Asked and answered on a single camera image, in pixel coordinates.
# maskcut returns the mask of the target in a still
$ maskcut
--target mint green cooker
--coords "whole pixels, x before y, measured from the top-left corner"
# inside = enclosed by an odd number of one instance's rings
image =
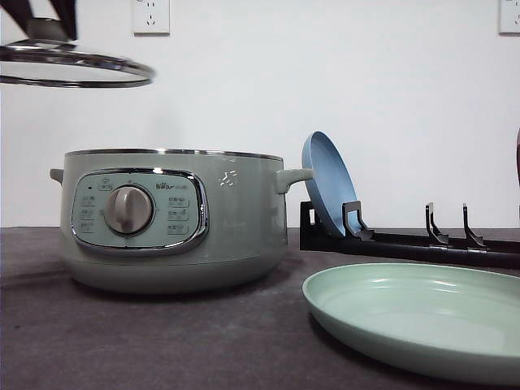
[[[122,293],[241,284],[287,247],[285,196],[312,170],[270,155],[95,149],[50,171],[63,186],[61,258],[75,280]]]

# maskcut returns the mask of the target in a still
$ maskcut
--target control panel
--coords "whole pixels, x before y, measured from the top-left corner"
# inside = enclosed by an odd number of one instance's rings
[[[208,228],[204,186],[186,171],[95,171],[76,187],[71,225],[81,244],[98,249],[184,248]]]

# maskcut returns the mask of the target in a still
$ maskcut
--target black dish rack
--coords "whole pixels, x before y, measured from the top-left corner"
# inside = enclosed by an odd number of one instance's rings
[[[449,237],[435,225],[433,203],[426,205],[427,236],[392,234],[369,229],[362,220],[361,202],[350,201],[342,206],[345,237],[327,233],[317,214],[311,223],[312,202],[300,204],[300,249],[342,254],[361,254],[385,258],[406,258],[421,262],[463,264],[476,267],[520,268],[520,242],[486,240],[468,226],[468,209],[463,205],[466,238]],[[356,232],[349,225],[348,215],[357,213],[362,226]]]

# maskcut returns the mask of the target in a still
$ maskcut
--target dark table surface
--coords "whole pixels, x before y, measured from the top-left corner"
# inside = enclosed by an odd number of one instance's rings
[[[485,236],[520,241],[520,230]],[[387,366],[314,321],[301,293],[307,276],[399,260],[300,251],[298,230],[289,229],[287,254],[260,280],[136,297],[73,281],[59,261],[58,238],[56,227],[2,229],[3,390],[492,388]]]

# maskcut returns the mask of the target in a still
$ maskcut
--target wall outlet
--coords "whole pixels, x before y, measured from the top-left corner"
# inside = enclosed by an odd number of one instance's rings
[[[134,35],[170,35],[170,0],[132,0]]]
[[[520,35],[520,0],[500,0],[499,33]]]

